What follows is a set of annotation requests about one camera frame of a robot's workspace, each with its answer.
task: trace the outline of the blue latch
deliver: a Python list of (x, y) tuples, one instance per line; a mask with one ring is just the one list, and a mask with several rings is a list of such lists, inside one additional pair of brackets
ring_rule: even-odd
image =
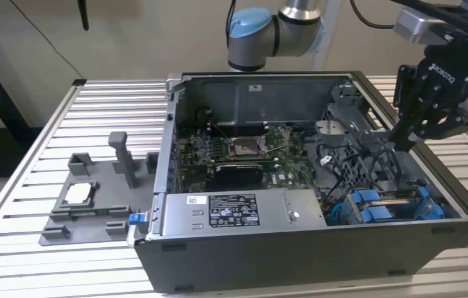
[(356, 204), (363, 202), (379, 201), (382, 199), (380, 192), (375, 189), (362, 189), (352, 194)]
[(128, 216), (128, 224), (130, 225), (140, 225), (147, 221), (146, 213), (134, 213)]
[(360, 212), (360, 215), (363, 216), (364, 222), (376, 222), (379, 220), (394, 218), (391, 211), (388, 211), (386, 206), (367, 207)]

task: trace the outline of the black cable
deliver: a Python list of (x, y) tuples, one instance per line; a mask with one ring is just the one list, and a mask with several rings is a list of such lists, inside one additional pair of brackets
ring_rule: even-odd
[(227, 47), (230, 47), (231, 45), (231, 24), (232, 24), (234, 12), (235, 12), (235, 3), (236, 3), (236, 0), (232, 0), (231, 9), (228, 10), (228, 17), (227, 17)]
[(351, 8), (354, 9), (354, 12), (358, 16), (358, 18), (360, 19), (360, 21), (368, 26), (368, 27), (372, 27), (372, 28), (376, 28), (376, 29), (394, 29), (394, 25), (379, 25), (379, 24), (375, 24), (372, 22), (370, 22), (363, 14), (360, 13), (359, 11), (359, 7), (358, 7), (358, 4), (356, 4), (356, 0), (350, 0), (350, 4), (351, 4)]
[(456, 28), (459, 28), (462, 31), (464, 31), (468, 34), (468, 20), (466, 20), (463, 17), (458, 16), (456, 14), (452, 14), (447, 10), (436, 7), (434, 4), (426, 3), (420, 0), (391, 0), (391, 1), (404, 6), (408, 6), (412, 9), (416, 9), (419, 12), (424, 13), (431, 17), (435, 17), (443, 20), (450, 25), (454, 25)]
[(42, 36), (44, 37), (46, 41), (48, 42), (48, 44), (52, 46), (54, 51), (58, 53), (58, 55), (63, 58), (63, 60), (68, 63), (68, 65), (74, 68), (74, 70), (76, 71), (79, 77), (82, 77), (82, 79), (84, 79), (83, 74), (79, 72), (78, 68), (71, 64), (71, 62), (68, 61), (68, 59), (66, 59), (66, 57), (63, 56), (63, 54), (58, 51), (58, 48), (55, 47), (55, 45), (52, 44), (52, 42), (50, 41), (50, 39), (47, 38), (46, 34), (43, 33), (43, 31), (40, 31), (39, 27), (35, 25), (35, 23), (32, 22), (32, 20), (30, 20), (28, 16), (26, 15), (26, 13), (23, 12), (23, 10), (20, 9), (20, 7), (16, 5), (16, 3), (14, 2), (14, 0), (10, 0), (10, 2), (12, 3), (12, 5), (15, 5), (16, 9), (19, 10), (19, 12), (22, 13), (22, 15), (24, 16), (26, 20), (28, 20), (28, 22), (31, 23), (31, 25), (34, 26), (34, 28), (39, 31), (39, 33), (42, 34)]

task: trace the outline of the cable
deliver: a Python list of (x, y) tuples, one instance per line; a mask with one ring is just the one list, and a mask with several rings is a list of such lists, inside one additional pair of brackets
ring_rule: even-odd
[(228, 10), (228, 17), (227, 17), (227, 47), (231, 45), (231, 26), (232, 26), (232, 18), (235, 12), (235, 4), (236, 0), (232, 0), (231, 9)]
[(83, 74), (79, 72), (78, 68), (71, 64), (71, 62), (68, 61), (68, 59), (66, 59), (66, 57), (63, 56), (63, 54), (58, 51), (58, 48), (55, 47), (55, 45), (52, 44), (52, 42), (50, 41), (50, 39), (47, 38), (46, 34), (43, 33), (43, 31), (40, 31), (39, 27), (35, 25), (35, 23), (32, 22), (32, 20), (30, 20), (28, 16), (26, 15), (26, 13), (23, 12), (23, 10), (20, 9), (20, 7), (16, 5), (16, 3), (14, 2), (14, 0), (10, 0), (10, 2), (12, 3), (12, 5), (15, 5), (16, 9), (19, 10), (19, 12), (22, 13), (22, 15), (24, 16), (24, 18), (28, 20), (28, 22), (31, 23), (31, 25), (34, 26), (34, 28), (39, 31), (39, 33), (42, 34), (42, 36), (44, 37), (46, 41), (48, 42), (48, 44), (52, 46), (54, 51), (58, 53), (58, 55), (63, 58), (63, 60), (68, 63), (68, 65), (74, 68), (74, 70), (76, 71), (79, 77), (82, 79), (84, 79)]
[(379, 25), (379, 24), (375, 24), (372, 22), (370, 22), (363, 14), (360, 13), (359, 11), (359, 7), (358, 7), (358, 4), (356, 4), (356, 0), (350, 0), (350, 4), (351, 4), (351, 8), (354, 9), (354, 12), (358, 16), (358, 18), (360, 19), (360, 21), (368, 26), (368, 27), (372, 27), (372, 28), (376, 28), (376, 29), (394, 29), (394, 25)]

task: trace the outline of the white wall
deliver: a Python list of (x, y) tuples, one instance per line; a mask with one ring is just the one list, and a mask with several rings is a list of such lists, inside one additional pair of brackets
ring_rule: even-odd
[[(228, 70), (230, 0), (90, 0), (88, 32), (76, 0), (15, 2), (88, 79), (164, 78), (183, 71)], [(283, 0), (238, 2), (239, 9), (264, 6), (276, 11)], [(348, 0), (343, 2), (327, 69), (394, 74), (402, 63), (416, 63), (422, 48), (390, 31), (367, 28)], [(372, 21), (395, 21), (399, 9), (388, 0), (358, 3)], [(310, 70), (312, 57), (270, 58), (267, 65), (271, 71)], [(76, 78), (14, 5), (0, 0), (0, 80), (32, 125), (44, 125)]]

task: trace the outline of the motherboard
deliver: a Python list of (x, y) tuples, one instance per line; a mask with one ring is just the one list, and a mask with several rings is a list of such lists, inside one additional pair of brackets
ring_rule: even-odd
[(222, 127), (211, 124), (179, 139), (184, 192), (243, 189), (318, 189), (302, 131), (286, 124)]

